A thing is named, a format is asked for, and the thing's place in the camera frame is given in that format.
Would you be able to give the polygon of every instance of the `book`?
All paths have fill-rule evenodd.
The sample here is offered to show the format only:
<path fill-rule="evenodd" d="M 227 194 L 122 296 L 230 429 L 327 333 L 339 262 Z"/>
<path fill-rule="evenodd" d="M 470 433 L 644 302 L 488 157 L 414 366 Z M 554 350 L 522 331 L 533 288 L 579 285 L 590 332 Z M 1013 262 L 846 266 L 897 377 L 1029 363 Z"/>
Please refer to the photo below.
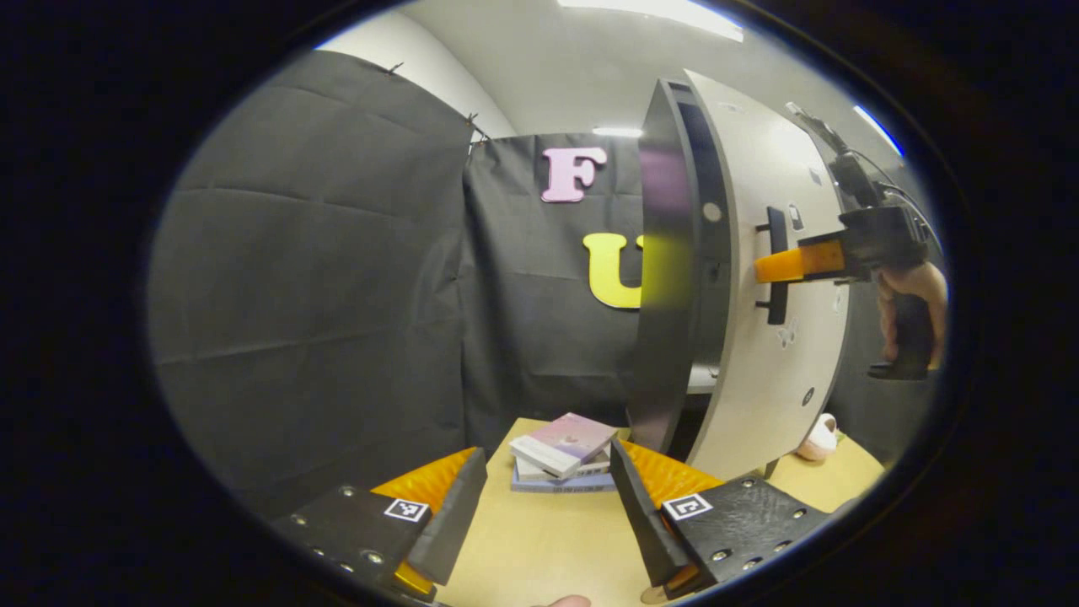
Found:
<path fill-rule="evenodd" d="M 611 443 L 607 443 L 603 451 L 596 454 L 596 457 L 581 465 L 581 468 L 573 473 L 571 479 L 589 477 L 591 474 L 605 474 L 611 471 Z M 558 478 L 546 472 L 543 468 L 530 464 L 527 459 L 517 458 L 517 474 L 521 481 L 555 481 Z"/>
<path fill-rule="evenodd" d="M 617 430 L 568 413 L 540 430 L 509 442 L 509 452 L 558 479 L 573 475 L 611 443 Z"/>
<path fill-rule="evenodd" d="M 595 492 L 615 491 L 614 477 L 610 473 L 589 474 L 565 481 L 521 481 L 514 468 L 514 481 L 509 486 L 511 492 L 530 494 L 589 494 Z"/>

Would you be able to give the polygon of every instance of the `human hand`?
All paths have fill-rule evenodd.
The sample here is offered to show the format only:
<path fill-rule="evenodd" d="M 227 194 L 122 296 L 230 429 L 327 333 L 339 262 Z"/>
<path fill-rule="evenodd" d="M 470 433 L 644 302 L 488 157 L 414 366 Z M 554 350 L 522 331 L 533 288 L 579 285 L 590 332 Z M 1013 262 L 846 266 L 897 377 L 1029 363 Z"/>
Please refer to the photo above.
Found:
<path fill-rule="evenodd" d="M 592 602 L 588 601 L 584 596 L 571 594 L 570 596 L 559 598 L 547 607 L 591 607 L 591 605 Z"/>
<path fill-rule="evenodd" d="M 929 262 L 910 270 L 882 267 L 877 278 L 877 308 L 880 311 L 880 332 L 884 333 L 884 353 L 887 361 L 899 356 L 896 343 L 896 293 L 915 294 L 926 301 L 929 320 L 933 327 L 933 350 L 929 369 L 940 368 L 944 354 L 947 321 L 947 281 L 944 274 Z"/>

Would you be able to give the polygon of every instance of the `ceiling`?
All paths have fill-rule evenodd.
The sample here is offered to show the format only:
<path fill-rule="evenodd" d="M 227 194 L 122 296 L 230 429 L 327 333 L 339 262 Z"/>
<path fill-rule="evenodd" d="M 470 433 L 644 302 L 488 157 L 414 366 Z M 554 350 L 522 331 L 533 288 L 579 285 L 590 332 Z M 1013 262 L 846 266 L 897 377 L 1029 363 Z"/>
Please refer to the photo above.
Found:
<path fill-rule="evenodd" d="M 779 111 L 796 100 L 825 118 L 825 106 L 849 114 L 853 105 L 751 31 L 736 42 L 659 17 L 564 9 L 557 0 L 422 0 L 401 11 L 457 57 L 520 134 L 640 126 L 656 80 L 684 80 L 683 68 Z"/>

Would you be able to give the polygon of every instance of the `fingertip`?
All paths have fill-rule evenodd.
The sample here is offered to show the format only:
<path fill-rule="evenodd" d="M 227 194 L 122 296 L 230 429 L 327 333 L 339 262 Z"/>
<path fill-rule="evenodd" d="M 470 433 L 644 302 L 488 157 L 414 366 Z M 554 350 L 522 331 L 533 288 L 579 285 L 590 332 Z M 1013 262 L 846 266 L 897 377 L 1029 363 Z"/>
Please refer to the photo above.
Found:
<path fill-rule="evenodd" d="M 581 596 L 579 594 L 571 594 L 570 596 L 563 596 L 558 601 L 551 603 L 548 607 L 591 607 L 592 602 Z"/>
<path fill-rule="evenodd" d="M 929 356 L 929 371 L 937 371 L 941 369 L 941 359 L 943 358 L 943 353 L 940 348 L 933 349 L 932 355 Z"/>

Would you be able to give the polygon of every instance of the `ceiling light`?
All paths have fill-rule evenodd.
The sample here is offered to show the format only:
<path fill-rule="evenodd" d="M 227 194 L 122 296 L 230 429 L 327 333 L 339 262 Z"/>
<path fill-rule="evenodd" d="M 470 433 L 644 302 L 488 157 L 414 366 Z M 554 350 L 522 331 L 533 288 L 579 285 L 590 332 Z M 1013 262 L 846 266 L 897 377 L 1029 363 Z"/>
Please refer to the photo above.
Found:
<path fill-rule="evenodd" d="M 558 0 L 558 3 L 568 9 L 607 9 L 663 17 L 742 41 L 740 26 L 688 0 Z"/>
<path fill-rule="evenodd" d="M 643 130 L 640 128 L 620 128 L 617 126 L 598 126 L 592 128 L 597 135 L 611 135 L 612 137 L 640 137 Z"/>
<path fill-rule="evenodd" d="M 888 144 L 891 146 L 891 149 L 896 150 L 896 153 L 898 153 L 900 157 L 903 157 L 903 152 L 900 151 L 899 146 L 896 144 L 896 140 L 891 138 L 891 135 L 889 135 L 887 130 L 884 129 L 884 126 L 880 126 L 879 122 L 873 120 L 873 116 L 859 106 L 855 106 L 855 111 L 858 115 L 862 116 L 862 120 L 870 123 L 870 126 L 877 132 L 877 135 L 880 135 L 884 137 L 884 140 L 888 141 Z"/>

